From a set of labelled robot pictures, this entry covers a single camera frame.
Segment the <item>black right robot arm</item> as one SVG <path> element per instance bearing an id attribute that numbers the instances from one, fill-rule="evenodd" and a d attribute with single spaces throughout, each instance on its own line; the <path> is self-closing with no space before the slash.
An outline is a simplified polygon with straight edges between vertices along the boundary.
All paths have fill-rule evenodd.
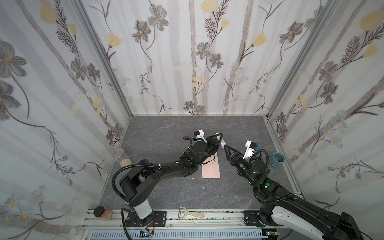
<path id="1" fill-rule="evenodd" d="M 228 145 L 223 145 L 223 149 L 229 163 L 252 186 L 255 198 L 262 204 L 253 217 L 257 227 L 285 226 L 312 240 L 364 238 L 352 216 L 317 207 L 268 178 L 269 161 L 256 158 L 261 150 L 246 158 Z"/>

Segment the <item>white glue stick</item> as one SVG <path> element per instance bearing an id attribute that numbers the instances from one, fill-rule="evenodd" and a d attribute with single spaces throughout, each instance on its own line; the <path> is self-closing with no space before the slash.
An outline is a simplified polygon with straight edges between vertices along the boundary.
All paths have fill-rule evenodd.
<path id="1" fill-rule="evenodd" d="M 215 139 L 220 144 L 220 146 L 224 149 L 226 143 L 223 139 L 224 134 L 223 133 L 216 133 Z"/>

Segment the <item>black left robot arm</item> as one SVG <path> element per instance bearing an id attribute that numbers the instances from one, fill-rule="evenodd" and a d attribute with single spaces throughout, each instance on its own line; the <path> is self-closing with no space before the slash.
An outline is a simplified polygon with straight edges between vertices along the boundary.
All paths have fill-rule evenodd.
<path id="1" fill-rule="evenodd" d="M 155 186 L 163 180 L 185 178 L 194 174 L 206 159 L 214 156 L 223 139 L 222 133 L 204 137 L 202 134 L 183 137 L 189 146 L 175 162 L 152 164 L 147 159 L 137 164 L 120 168 L 112 176 L 114 192 L 128 204 L 135 213 L 128 220 L 123 219 L 123 226 L 148 226 L 155 222 L 155 213 L 148 197 Z"/>

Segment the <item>pink paper envelope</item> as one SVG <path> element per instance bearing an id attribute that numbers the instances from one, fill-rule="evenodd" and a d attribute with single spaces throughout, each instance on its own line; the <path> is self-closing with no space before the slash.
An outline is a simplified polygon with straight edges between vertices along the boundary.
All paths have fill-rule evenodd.
<path id="1" fill-rule="evenodd" d="M 219 179 L 220 177 L 218 155 L 214 154 L 202 163 L 202 178 Z"/>

